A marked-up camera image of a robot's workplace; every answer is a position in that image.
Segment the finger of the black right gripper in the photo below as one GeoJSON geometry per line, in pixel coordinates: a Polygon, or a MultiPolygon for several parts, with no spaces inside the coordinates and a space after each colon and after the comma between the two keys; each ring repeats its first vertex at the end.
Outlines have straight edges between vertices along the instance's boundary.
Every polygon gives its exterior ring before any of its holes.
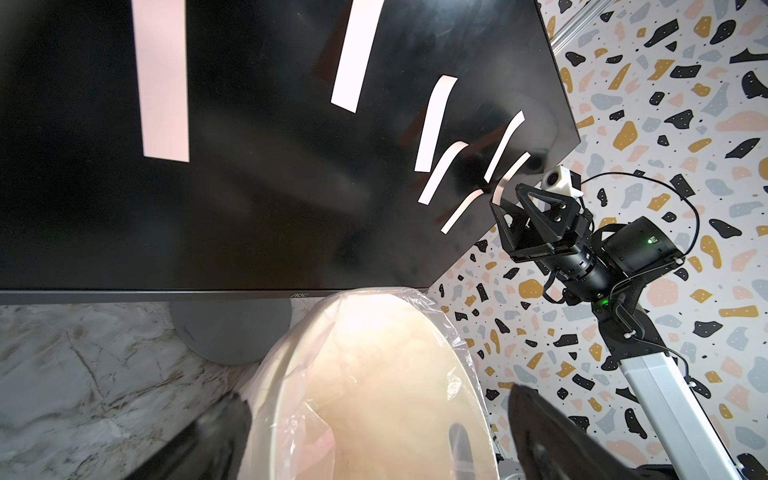
{"type": "Polygon", "coordinates": [[[519,184],[515,193],[525,215],[522,240],[565,240],[585,236],[585,215],[576,199],[526,184],[519,184]]]}
{"type": "Polygon", "coordinates": [[[531,225],[527,212],[507,200],[490,203],[502,249],[513,260],[530,260],[540,247],[540,235],[531,225]]]}

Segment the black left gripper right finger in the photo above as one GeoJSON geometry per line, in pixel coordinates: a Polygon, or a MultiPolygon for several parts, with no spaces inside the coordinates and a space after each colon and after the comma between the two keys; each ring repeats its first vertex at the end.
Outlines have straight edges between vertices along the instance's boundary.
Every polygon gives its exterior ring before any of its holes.
{"type": "Polygon", "coordinates": [[[637,479],[606,449],[536,390],[512,387],[508,401],[511,435],[527,479],[637,479]]]}

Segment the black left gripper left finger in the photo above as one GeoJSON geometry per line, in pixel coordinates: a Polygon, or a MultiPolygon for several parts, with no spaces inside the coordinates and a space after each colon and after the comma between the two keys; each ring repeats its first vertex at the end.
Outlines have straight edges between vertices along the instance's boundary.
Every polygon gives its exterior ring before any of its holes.
{"type": "Polygon", "coordinates": [[[247,401],[230,392],[210,405],[126,479],[235,479],[251,423],[247,401]]]}

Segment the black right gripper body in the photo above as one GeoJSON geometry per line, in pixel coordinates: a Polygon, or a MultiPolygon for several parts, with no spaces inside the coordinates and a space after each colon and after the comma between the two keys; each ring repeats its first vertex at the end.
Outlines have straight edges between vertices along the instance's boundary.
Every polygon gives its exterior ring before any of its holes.
{"type": "Polygon", "coordinates": [[[564,285],[566,302],[597,302],[607,298],[614,276],[598,260],[591,248],[589,232],[591,215],[585,215],[585,236],[565,240],[540,240],[536,255],[530,260],[513,260],[516,263],[532,262],[564,285]]]}

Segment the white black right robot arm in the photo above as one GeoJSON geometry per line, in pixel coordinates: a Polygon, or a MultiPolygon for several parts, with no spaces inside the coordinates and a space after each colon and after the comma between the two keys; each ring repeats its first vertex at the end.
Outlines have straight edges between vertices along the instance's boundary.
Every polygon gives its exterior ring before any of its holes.
{"type": "Polygon", "coordinates": [[[562,283],[563,302],[586,303],[667,456],[630,468],[529,387],[512,389],[513,441],[529,479],[740,479],[694,394],[685,358],[667,347],[639,299],[676,269],[684,254],[651,220],[592,225],[571,196],[520,184],[515,202],[495,193],[490,207],[504,251],[545,268],[562,283]]]}

